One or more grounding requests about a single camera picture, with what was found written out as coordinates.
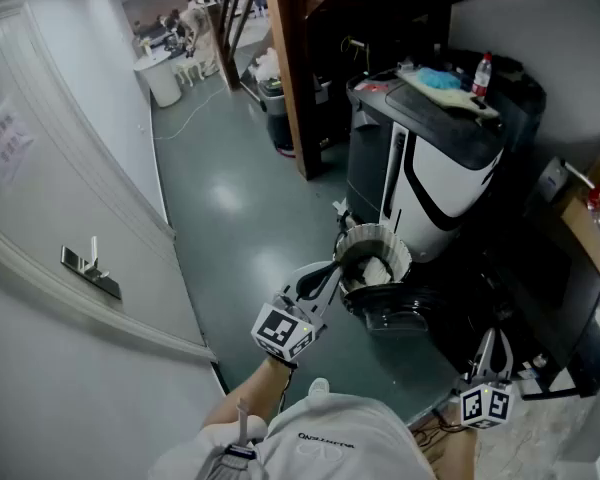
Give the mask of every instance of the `desk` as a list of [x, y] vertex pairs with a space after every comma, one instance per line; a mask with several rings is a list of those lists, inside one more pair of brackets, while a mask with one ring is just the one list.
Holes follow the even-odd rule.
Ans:
[[155, 49], [151, 56], [143, 55], [133, 65], [133, 70], [142, 73], [151, 88], [153, 97], [161, 107], [174, 104], [182, 96], [171, 65], [167, 60], [171, 55], [164, 48]]

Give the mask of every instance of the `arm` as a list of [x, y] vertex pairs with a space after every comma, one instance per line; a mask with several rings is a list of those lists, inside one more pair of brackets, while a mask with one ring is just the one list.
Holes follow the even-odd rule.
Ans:
[[198, 41], [198, 31], [194, 29], [187, 29], [187, 37], [193, 35], [193, 39], [191, 40], [191, 46], [195, 48], [196, 42]]
[[249, 414], [266, 420], [278, 405], [282, 392], [289, 380], [291, 370], [268, 357], [260, 367], [240, 386], [229, 393], [207, 416], [202, 428], [216, 423], [238, 421], [238, 400], [243, 399], [249, 406]]
[[[460, 422], [458, 405], [454, 424]], [[473, 480], [475, 475], [475, 451], [477, 432], [470, 428], [451, 434], [447, 439], [444, 455], [440, 459], [439, 480]]]

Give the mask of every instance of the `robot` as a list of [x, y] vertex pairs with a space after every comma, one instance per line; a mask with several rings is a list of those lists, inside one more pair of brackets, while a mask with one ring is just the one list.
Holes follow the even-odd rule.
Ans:
[[[265, 303], [251, 330], [260, 348], [292, 363], [327, 328], [323, 314], [336, 295], [342, 269], [333, 261], [306, 265], [291, 275], [272, 303]], [[470, 372], [459, 380], [461, 424], [485, 430], [509, 421], [513, 354], [500, 329], [483, 336]]]

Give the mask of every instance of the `door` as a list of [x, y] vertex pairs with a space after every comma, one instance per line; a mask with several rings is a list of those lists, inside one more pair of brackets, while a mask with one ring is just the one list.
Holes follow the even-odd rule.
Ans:
[[[0, 236], [99, 307], [205, 347], [170, 228], [130, 193], [63, 91], [26, 7], [0, 18], [0, 113], [34, 138], [13, 181], [0, 181]], [[121, 301], [60, 263], [62, 246], [89, 259], [92, 236]]]

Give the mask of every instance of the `wire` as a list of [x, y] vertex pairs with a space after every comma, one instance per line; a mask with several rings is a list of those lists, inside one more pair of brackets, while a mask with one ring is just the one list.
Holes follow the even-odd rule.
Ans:
[[440, 414], [440, 411], [438, 411], [438, 409], [433, 409], [431, 413], [438, 419], [438, 422], [440, 423], [440, 426], [438, 428], [443, 432], [446, 432], [447, 434], [458, 434], [460, 432], [468, 430], [468, 427], [464, 427], [462, 425], [449, 425], [447, 420], [444, 419], [444, 416]]
[[[340, 51], [342, 53], [346, 53], [349, 51], [349, 48], [351, 48], [351, 45], [353, 44], [353, 37], [351, 36], [345, 36], [345, 38], [340, 42]], [[356, 59], [358, 58], [358, 53], [360, 53], [360, 46], [358, 46], [357, 44], [353, 44], [353, 46], [355, 46], [356, 48], [356, 53], [353, 55], [353, 61], [355, 62]], [[364, 45], [364, 51], [366, 53], [367, 56], [367, 73], [369, 73], [371, 71], [371, 64], [369, 63], [369, 55], [371, 54], [371, 48], [369, 48], [369, 44], [365, 44]]]
[[[422, 434], [424, 439], [422, 441], [418, 440], [418, 435]], [[426, 448], [431, 445], [436, 436], [440, 434], [440, 430], [437, 427], [426, 428], [426, 429], [418, 429], [413, 431], [413, 437], [416, 440], [419, 448]]]
[[287, 389], [289, 389], [289, 384], [291, 384], [291, 377], [293, 377], [293, 372], [295, 372], [295, 370], [291, 370], [289, 372], [289, 378], [287, 379], [287, 384], [285, 385], [284, 389], [282, 390], [282, 395], [280, 395], [280, 403], [278, 404], [278, 414], [280, 414], [282, 411], [284, 411], [284, 403], [287, 400]]
[[220, 94], [222, 91], [224, 91], [226, 89], [226, 87], [223, 87], [222, 89], [220, 89], [219, 91], [214, 92], [211, 96], [209, 96], [206, 101], [196, 107], [193, 112], [191, 112], [191, 115], [187, 118], [187, 120], [184, 122], [184, 124], [182, 125], [182, 128], [180, 128], [176, 133], [174, 133], [171, 137], [156, 137], [155, 140], [171, 140], [171, 139], [175, 139], [178, 135], [180, 135], [184, 129], [187, 127], [187, 125], [189, 124], [189, 121], [191, 121], [191, 118], [193, 117], [193, 115], [200, 110], [202, 107], [204, 107], [207, 103], [209, 103], [211, 101], [211, 98], [213, 98], [214, 96], [216, 96], [217, 94]]

